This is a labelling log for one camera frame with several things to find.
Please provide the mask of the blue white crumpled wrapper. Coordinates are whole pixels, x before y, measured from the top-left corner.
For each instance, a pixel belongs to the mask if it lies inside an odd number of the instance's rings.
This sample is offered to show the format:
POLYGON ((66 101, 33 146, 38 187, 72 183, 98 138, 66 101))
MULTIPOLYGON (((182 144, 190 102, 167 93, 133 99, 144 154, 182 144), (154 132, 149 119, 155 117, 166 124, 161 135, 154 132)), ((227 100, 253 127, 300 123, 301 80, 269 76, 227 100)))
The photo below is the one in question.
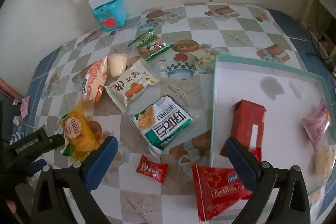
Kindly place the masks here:
POLYGON ((20 115, 15 116, 13 119, 13 133, 11 135, 10 144, 26 137, 28 135, 27 132, 26 118, 22 118, 20 115))

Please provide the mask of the teal box with red tag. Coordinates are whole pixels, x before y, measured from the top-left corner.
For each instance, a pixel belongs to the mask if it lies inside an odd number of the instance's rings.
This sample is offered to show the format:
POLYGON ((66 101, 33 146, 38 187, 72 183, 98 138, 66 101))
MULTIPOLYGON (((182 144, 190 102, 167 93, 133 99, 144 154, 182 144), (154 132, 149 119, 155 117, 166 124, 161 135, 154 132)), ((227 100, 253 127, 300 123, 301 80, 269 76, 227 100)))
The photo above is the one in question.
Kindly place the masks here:
POLYGON ((123 27, 127 20, 127 12, 122 0, 113 0, 101 5, 95 8, 92 14, 106 32, 123 27))

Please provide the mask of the green milk snack packet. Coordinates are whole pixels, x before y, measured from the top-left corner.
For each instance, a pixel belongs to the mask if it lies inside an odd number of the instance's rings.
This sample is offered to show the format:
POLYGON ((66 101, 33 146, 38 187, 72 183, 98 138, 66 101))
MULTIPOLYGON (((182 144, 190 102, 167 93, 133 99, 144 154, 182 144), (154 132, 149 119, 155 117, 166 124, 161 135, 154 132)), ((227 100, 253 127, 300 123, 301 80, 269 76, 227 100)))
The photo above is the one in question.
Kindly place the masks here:
POLYGON ((54 130, 54 134, 59 134, 62 135, 64 138, 64 144, 59 147, 60 153, 63 156, 68 156, 70 157, 71 155, 71 144, 68 140, 66 131, 65 131, 65 122, 68 118, 68 114, 62 116, 61 118, 58 119, 58 122, 56 124, 56 128, 54 130))

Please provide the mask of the checkered patterned tablecloth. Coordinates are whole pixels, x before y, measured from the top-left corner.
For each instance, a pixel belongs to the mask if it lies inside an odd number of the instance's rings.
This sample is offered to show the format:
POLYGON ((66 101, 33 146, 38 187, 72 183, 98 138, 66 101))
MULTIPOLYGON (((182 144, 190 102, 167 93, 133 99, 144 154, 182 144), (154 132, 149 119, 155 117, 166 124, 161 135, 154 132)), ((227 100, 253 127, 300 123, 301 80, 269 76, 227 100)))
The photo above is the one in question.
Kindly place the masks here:
POLYGON ((29 87, 27 132, 44 127, 52 135, 59 120, 80 100, 82 81, 95 61, 122 53, 139 58, 132 41, 153 30, 168 51, 151 60, 161 80, 146 89, 127 108, 120 109, 103 93, 87 110, 98 134, 114 135, 118 154, 93 192, 94 199, 112 223, 197 223, 198 214, 190 166, 209 160, 212 127, 215 57, 230 53, 307 69, 333 80, 317 57, 306 31, 290 16, 252 5, 200 4, 158 8, 130 17, 118 31, 95 30, 46 56, 29 87), (149 155, 145 139, 130 116, 168 94, 194 118, 161 156, 151 160, 169 165, 167 179, 157 182, 136 171, 142 155, 149 155))

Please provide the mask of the small red candy packet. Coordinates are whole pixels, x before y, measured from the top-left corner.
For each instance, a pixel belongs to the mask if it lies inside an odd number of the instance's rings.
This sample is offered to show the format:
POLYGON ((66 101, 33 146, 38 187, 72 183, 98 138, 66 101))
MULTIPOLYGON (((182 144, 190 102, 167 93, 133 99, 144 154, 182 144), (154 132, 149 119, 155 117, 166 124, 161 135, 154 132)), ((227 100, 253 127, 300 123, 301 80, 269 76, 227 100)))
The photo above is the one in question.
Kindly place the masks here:
POLYGON ((142 155, 136 169, 137 173, 144 174, 147 177, 155 179, 157 182, 164 183, 168 173, 169 165, 167 163, 159 164, 150 161, 145 155, 142 155))

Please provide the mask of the teal shallow cardboard tray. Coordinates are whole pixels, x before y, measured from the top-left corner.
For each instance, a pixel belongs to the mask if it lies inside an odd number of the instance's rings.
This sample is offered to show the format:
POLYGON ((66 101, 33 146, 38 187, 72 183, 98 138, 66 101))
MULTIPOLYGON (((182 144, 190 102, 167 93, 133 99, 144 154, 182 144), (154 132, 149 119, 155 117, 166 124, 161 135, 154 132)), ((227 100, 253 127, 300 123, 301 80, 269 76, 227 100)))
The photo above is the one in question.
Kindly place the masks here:
POLYGON ((234 104, 247 100, 264 106, 262 159, 276 168, 299 165, 308 194, 321 188, 313 173, 314 149, 301 123, 325 101, 333 112, 323 77, 284 64, 224 55, 216 57, 210 166, 230 168, 219 155, 231 134, 234 104))

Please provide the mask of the green edged milk biscuit packet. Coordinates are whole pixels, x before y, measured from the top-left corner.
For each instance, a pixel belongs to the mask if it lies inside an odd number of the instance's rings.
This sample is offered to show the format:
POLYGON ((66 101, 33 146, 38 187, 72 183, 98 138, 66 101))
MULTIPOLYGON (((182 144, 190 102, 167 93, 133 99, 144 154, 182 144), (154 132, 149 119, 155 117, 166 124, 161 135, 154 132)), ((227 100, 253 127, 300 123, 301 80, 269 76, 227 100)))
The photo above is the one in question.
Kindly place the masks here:
POLYGON ((136 37, 127 45, 138 50, 139 55, 146 61, 156 58, 160 54, 170 50, 174 45, 167 44, 155 34, 153 29, 145 31, 140 36, 136 37))

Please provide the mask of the orange striped cake packet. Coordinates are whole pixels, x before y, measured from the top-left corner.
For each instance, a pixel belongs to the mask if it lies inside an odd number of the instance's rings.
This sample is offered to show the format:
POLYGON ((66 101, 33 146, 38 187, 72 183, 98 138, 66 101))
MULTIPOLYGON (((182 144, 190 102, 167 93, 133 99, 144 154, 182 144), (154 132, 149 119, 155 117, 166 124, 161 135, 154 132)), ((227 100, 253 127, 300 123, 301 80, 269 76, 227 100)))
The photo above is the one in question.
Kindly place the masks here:
POLYGON ((84 76, 81 103, 85 108, 93 106, 101 97, 107 79, 107 57, 95 61, 84 76))

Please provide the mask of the clear bagged round bun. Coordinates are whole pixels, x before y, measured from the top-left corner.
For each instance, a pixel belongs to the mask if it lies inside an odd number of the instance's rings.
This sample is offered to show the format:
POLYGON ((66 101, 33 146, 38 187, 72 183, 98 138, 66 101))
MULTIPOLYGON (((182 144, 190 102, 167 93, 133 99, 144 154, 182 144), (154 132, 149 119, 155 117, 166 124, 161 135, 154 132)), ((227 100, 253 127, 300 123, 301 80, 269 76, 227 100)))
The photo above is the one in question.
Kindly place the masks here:
POLYGON ((335 141, 329 127, 321 136, 311 141, 314 149, 313 172, 320 187, 326 185, 332 176, 335 166, 335 141))

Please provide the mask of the green white Korean snack packet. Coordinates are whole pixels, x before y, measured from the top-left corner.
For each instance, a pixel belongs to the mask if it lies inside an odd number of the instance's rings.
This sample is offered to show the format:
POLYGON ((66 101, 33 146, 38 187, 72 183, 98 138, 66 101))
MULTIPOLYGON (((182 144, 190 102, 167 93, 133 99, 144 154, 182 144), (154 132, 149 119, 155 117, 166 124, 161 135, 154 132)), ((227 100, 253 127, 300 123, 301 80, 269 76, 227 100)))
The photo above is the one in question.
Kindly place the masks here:
POLYGON ((194 119, 171 96, 163 95, 130 120, 147 141, 149 151, 157 156, 194 119))

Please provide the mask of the pink swiss roll packet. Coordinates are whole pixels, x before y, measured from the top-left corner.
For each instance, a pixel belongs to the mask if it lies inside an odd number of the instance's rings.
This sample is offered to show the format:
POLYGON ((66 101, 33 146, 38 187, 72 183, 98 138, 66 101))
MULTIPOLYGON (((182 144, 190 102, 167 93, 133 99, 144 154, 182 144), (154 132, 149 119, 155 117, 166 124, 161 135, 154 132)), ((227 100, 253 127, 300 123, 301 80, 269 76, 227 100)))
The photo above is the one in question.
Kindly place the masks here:
POLYGON ((319 142, 331 127, 331 116, 326 102, 321 99, 317 111, 313 115, 303 118, 301 123, 310 139, 314 152, 316 152, 319 142))

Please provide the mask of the beige persimmon cake packet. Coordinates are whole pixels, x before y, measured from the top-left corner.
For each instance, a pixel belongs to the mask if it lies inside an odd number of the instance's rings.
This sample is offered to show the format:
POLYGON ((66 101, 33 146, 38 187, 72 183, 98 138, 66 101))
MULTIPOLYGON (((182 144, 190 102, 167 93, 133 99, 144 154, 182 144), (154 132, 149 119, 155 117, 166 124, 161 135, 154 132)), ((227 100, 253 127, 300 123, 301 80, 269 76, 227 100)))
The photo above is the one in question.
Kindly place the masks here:
POLYGON ((124 71, 118 79, 108 86, 104 86, 108 96, 122 113, 136 100, 148 86, 159 83, 159 77, 150 69, 148 63, 138 59, 129 69, 124 71))

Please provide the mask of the small pink sachet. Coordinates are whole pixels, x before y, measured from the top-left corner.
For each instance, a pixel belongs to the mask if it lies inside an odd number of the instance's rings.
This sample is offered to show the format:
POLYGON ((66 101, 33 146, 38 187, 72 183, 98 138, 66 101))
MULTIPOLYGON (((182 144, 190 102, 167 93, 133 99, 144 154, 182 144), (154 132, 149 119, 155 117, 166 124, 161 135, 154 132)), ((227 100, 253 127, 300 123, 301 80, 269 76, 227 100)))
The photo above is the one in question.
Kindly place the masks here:
POLYGON ((20 105, 22 118, 25 118, 29 114, 29 103, 30 103, 30 96, 22 98, 21 105, 20 105))

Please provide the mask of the yellow bagged cake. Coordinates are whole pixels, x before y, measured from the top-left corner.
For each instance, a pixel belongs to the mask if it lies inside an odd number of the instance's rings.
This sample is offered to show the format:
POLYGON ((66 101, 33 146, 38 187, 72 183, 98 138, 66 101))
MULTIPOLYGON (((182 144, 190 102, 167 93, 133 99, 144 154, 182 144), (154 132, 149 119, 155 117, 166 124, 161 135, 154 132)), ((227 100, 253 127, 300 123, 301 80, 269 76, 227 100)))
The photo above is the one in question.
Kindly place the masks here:
POLYGON ((84 109, 81 103, 78 103, 69 113, 65 122, 65 131, 71 144, 71 163, 75 161, 84 161, 86 157, 97 150, 101 141, 89 126, 84 109))

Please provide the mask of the dark red snack packet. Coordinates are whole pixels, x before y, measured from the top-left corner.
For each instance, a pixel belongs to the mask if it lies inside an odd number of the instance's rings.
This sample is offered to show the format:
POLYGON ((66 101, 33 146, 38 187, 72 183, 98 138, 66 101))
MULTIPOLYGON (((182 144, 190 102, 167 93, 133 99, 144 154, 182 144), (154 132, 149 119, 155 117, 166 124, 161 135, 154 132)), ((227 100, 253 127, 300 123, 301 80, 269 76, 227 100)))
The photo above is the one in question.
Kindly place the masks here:
POLYGON ((234 104, 233 109, 230 137, 235 137, 261 162, 266 108, 251 101, 240 100, 234 104))

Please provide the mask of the red nice wafer packet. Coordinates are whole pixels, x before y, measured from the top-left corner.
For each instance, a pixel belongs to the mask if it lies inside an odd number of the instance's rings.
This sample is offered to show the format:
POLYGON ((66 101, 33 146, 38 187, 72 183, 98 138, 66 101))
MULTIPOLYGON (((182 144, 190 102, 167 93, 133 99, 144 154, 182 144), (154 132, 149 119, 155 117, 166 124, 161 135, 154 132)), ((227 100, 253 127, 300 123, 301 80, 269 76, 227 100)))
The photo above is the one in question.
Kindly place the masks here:
POLYGON ((232 168, 193 165, 191 169, 201 222, 209 221, 238 201, 252 197, 252 192, 244 187, 232 168))

